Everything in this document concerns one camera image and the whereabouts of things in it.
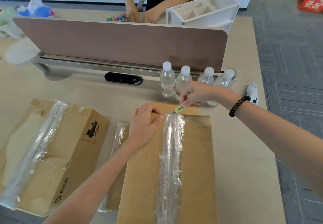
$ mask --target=white desk organizer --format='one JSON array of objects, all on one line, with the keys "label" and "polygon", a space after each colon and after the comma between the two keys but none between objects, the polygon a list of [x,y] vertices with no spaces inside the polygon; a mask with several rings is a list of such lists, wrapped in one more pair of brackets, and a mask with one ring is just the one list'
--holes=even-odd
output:
[{"label": "white desk organizer", "polygon": [[236,0],[194,0],[166,9],[166,23],[222,27],[228,33],[239,6]]}]

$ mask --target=plastic bottle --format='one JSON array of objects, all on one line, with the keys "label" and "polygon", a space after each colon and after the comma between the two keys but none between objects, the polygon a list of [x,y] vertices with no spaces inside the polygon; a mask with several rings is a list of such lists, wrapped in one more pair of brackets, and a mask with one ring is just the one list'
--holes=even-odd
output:
[{"label": "plastic bottle", "polygon": [[[220,86],[220,87],[226,87],[231,88],[232,87],[232,78],[234,76],[235,72],[232,69],[226,69],[224,71],[224,74],[217,77],[214,81],[214,85]],[[219,103],[216,101],[208,101],[207,102],[211,107],[216,107]]]},{"label": "plastic bottle", "polygon": [[175,81],[175,98],[176,100],[180,100],[181,91],[185,88],[185,86],[192,81],[192,76],[190,74],[191,69],[189,66],[183,66],[179,75],[177,75]]},{"label": "plastic bottle", "polygon": [[160,73],[160,84],[162,95],[165,98],[171,98],[175,94],[176,75],[169,61],[163,63],[163,70]]},{"label": "plastic bottle", "polygon": [[214,83],[213,74],[214,74],[214,69],[212,67],[207,67],[204,70],[204,74],[200,75],[197,81],[200,83],[212,85]]}]

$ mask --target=black baseboard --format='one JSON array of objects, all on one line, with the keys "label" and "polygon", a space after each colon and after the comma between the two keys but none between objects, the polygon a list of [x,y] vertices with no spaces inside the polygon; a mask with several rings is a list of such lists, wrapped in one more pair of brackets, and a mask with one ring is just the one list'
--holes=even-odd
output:
[{"label": "black baseboard", "polygon": [[[0,0],[8,2],[29,2],[30,0]],[[60,0],[43,0],[44,3],[71,3],[71,4],[93,4],[93,5],[115,5],[115,6],[125,6],[125,3],[106,3],[106,2],[85,2],[85,1],[60,1]]]}]

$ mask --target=gray carpet floor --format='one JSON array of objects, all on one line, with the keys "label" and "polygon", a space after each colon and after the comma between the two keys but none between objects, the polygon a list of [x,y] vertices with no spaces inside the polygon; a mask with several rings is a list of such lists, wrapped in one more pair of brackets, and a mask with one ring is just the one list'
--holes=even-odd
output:
[{"label": "gray carpet floor", "polygon": [[[323,139],[323,15],[300,12],[297,0],[251,0],[239,16],[252,16],[268,110]],[[17,5],[17,2],[0,2]],[[53,8],[124,10],[122,6],[49,3]],[[322,224],[323,200],[277,159],[288,224]],[[42,218],[0,207],[0,223]]]}]

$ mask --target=white bottle cap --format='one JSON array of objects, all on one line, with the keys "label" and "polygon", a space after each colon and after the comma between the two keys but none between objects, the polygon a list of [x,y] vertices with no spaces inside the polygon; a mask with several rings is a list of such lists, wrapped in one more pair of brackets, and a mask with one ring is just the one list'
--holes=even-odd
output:
[{"label": "white bottle cap", "polygon": [[209,77],[212,77],[214,74],[214,69],[212,67],[207,67],[205,68],[204,70],[204,76],[209,78]]},{"label": "white bottle cap", "polygon": [[183,76],[188,76],[191,72],[191,69],[189,66],[183,66],[181,69],[181,73]]},{"label": "white bottle cap", "polygon": [[224,71],[223,77],[225,79],[232,79],[234,75],[235,75],[235,71],[233,71],[232,69],[226,69]]},{"label": "white bottle cap", "polygon": [[170,63],[169,61],[165,61],[163,63],[163,70],[165,72],[169,72],[172,69],[172,63]]}]

